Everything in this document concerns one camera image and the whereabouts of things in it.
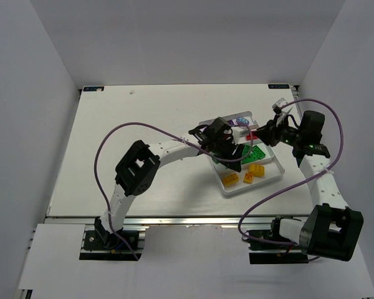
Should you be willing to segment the yellow long lego brick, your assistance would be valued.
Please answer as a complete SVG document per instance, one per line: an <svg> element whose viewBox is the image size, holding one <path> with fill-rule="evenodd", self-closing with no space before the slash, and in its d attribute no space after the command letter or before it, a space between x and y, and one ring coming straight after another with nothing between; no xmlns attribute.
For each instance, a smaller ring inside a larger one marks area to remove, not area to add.
<svg viewBox="0 0 374 299"><path fill-rule="evenodd" d="M221 179L224 187L232 186L239 182L239 175L237 173L231 173Z"/></svg>

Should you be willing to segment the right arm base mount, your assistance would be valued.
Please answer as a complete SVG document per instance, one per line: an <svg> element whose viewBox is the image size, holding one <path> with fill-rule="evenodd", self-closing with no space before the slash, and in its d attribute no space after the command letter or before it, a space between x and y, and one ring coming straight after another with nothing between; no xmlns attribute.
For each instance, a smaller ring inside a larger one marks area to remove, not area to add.
<svg viewBox="0 0 374 299"><path fill-rule="evenodd" d="M249 263L251 265L292 265L307 264L309 258L298 246L267 244L242 236L242 241L248 244Z"/></svg>

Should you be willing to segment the yellow tall lego brick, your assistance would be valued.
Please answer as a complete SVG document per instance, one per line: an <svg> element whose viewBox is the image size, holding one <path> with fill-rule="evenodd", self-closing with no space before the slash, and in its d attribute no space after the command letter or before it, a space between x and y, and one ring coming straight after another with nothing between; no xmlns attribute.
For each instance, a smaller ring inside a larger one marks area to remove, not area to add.
<svg viewBox="0 0 374 299"><path fill-rule="evenodd" d="M248 172L252 173L254 177L263 177L265 175L265 167L260 164L250 164Z"/></svg>

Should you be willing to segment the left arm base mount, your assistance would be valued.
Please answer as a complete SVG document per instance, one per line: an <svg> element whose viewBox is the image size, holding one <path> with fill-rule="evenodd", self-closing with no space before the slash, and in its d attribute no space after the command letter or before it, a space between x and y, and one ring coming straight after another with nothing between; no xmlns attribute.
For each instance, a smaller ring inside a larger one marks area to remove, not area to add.
<svg viewBox="0 0 374 299"><path fill-rule="evenodd" d="M85 229L79 260L137 262L141 257L145 233L141 229L121 229L117 234L107 231L99 217L91 229Z"/></svg>

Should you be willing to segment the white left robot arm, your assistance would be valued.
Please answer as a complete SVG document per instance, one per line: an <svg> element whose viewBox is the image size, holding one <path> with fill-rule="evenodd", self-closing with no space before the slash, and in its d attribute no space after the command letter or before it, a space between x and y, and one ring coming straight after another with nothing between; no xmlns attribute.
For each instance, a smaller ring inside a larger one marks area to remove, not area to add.
<svg viewBox="0 0 374 299"><path fill-rule="evenodd" d="M168 141L149 145L135 141L115 167L115 187L104 195L107 210L94 222L95 233L106 249L127 244L122 235L125 217L137 196L152 185L157 171L175 161L205 154L225 167L241 172L246 157L239 143L240 127L231 127L221 117L208 125L198 125L182 136L171 133Z"/></svg>

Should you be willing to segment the green lego plate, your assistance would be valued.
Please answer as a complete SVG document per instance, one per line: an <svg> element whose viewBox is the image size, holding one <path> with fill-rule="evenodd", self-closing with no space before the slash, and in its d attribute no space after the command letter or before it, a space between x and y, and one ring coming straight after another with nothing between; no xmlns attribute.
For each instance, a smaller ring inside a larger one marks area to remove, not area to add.
<svg viewBox="0 0 374 299"><path fill-rule="evenodd" d="M263 150L260 149L260 147L258 146L253 146L252 147L252 151L250 153L250 156L249 156L253 161L258 161L258 160L262 160L266 157L266 154L265 152L263 152Z"/></svg>

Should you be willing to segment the small yellow lego brick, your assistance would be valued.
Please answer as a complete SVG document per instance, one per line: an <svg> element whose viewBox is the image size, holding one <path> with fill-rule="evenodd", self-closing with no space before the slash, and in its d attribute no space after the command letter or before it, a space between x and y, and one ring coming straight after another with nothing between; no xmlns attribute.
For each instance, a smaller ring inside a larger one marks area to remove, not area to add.
<svg viewBox="0 0 374 299"><path fill-rule="evenodd" d="M246 172L243 177L243 182L246 184L252 184L254 176L250 172Z"/></svg>

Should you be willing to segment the purple flower lego piece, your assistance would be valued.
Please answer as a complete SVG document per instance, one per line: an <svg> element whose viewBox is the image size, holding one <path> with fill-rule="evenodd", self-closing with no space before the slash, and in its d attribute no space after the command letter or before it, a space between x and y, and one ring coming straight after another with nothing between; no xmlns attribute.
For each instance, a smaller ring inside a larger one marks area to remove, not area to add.
<svg viewBox="0 0 374 299"><path fill-rule="evenodd" d="M244 117L238 117L236 118L236 123L238 125L249 125L249 120Z"/></svg>

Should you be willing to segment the red small lego brick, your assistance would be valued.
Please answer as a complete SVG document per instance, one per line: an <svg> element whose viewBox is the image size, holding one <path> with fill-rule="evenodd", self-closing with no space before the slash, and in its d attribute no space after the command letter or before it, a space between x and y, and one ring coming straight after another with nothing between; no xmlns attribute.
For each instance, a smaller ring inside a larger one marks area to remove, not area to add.
<svg viewBox="0 0 374 299"><path fill-rule="evenodd" d="M254 132L246 136L246 140L256 140L256 139L258 139L258 137L255 135Z"/></svg>

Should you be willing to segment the green long lego brick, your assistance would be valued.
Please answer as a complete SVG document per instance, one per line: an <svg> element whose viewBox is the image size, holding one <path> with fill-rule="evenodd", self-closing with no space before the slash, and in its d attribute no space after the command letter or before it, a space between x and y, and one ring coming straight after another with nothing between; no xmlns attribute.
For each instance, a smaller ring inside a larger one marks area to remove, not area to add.
<svg viewBox="0 0 374 299"><path fill-rule="evenodd" d="M244 145L244 149L242 151L242 160L241 164L251 163L254 160L254 153L249 145Z"/></svg>

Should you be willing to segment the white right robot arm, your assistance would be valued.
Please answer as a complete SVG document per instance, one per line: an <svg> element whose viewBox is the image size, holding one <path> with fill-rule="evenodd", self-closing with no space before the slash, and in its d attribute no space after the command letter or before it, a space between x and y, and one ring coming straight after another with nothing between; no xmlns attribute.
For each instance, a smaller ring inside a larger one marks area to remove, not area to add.
<svg viewBox="0 0 374 299"><path fill-rule="evenodd" d="M324 122L323 114L306 111L299 127L293 128L288 115L279 113L256 130L256 136L267 146L285 143L292 147L314 205L304 222L276 217L271 224L272 239L290 240L303 254L347 262L358 242L363 216L348 206L329 170L330 153L321 143Z"/></svg>

